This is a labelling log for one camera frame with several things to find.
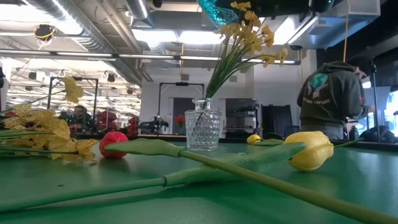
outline metal beam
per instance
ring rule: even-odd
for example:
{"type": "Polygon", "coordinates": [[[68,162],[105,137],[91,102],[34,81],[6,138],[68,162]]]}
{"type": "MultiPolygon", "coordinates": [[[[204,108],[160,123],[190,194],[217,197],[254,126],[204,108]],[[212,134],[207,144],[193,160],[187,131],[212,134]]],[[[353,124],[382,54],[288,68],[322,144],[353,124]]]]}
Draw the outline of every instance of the metal beam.
{"type": "MultiPolygon", "coordinates": [[[[112,53],[89,53],[89,52],[56,52],[49,50],[10,50],[0,49],[0,54],[3,57],[25,57],[25,58],[63,58],[65,60],[114,60],[116,58],[139,58],[152,60],[196,60],[196,61],[211,61],[219,60],[218,57],[199,57],[188,55],[147,55],[147,54],[112,54],[112,53]]],[[[252,59],[247,63],[260,63],[259,59],[252,59]]],[[[275,60],[274,64],[279,64],[279,60],[275,60]]],[[[285,60],[285,65],[300,65],[299,60],[285,60]]]]}

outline red flower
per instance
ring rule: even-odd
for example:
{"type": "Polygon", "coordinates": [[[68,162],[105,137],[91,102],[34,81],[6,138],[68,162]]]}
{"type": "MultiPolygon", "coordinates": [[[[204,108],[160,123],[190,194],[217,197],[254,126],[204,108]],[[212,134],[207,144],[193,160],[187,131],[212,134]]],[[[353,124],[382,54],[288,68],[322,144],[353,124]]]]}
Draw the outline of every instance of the red flower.
{"type": "Polygon", "coordinates": [[[104,138],[101,140],[99,144],[99,151],[101,155],[107,158],[122,158],[123,156],[127,155],[125,152],[105,152],[105,146],[108,144],[116,143],[116,142],[123,142],[128,141],[129,139],[123,133],[118,131],[113,131],[108,134],[105,134],[104,138]]]}
{"type": "Polygon", "coordinates": [[[185,116],[182,116],[182,115],[175,116],[174,121],[183,124],[183,123],[185,123],[185,116]]]}

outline hood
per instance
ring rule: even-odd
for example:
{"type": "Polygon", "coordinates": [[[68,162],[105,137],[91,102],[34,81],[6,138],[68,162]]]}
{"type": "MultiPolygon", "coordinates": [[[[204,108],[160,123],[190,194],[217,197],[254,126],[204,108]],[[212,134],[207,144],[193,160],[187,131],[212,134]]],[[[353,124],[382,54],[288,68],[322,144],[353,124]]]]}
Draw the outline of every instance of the hood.
{"type": "Polygon", "coordinates": [[[332,73],[332,72],[339,72],[339,71],[347,71],[347,72],[354,72],[354,68],[342,61],[331,62],[331,63],[324,63],[317,72],[319,73],[332,73]]]}

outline potted plant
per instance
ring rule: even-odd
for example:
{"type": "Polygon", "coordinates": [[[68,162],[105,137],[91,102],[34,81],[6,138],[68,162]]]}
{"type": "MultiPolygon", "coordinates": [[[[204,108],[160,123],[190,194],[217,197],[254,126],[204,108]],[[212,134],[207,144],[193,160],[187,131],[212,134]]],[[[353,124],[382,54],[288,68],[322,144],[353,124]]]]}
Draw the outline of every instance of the potted plant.
{"type": "Polygon", "coordinates": [[[264,26],[258,33],[253,30],[253,27],[260,27],[261,22],[254,12],[248,10],[251,7],[250,2],[239,4],[233,2],[231,7],[244,13],[243,20],[240,24],[223,25],[220,30],[215,31],[216,34],[221,34],[221,37],[224,38],[223,46],[220,47],[219,59],[207,86],[206,94],[202,98],[193,100],[196,104],[195,110],[185,112],[187,147],[191,150],[212,151],[217,149],[221,113],[211,110],[210,106],[213,101],[211,97],[231,75],[259,63],[263,63],[265,68],[275,60],[280,60],[280,64],[283,65],[287,56],[287,49],[275,55],[253,55],[255,52],[260,52],[263,46],[272,46],[274,33],[269,26],[264,26]],[[257,59],[258,62],[248,63],[253,59],[257,59]]]}

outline person's back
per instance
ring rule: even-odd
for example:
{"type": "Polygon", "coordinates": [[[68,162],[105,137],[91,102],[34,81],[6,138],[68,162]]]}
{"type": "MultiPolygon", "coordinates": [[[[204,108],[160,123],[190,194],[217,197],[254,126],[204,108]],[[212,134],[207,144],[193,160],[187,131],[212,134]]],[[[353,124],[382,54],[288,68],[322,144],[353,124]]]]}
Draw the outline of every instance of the person's back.
{"type": "Polygon", "coordinates": [[[330,139],[342,139],[346,117],[361,119],[367,115],[355,69],[344,62],[325,63],[307,78],[297,98],[303,131],[322,131],[330,139]]]}

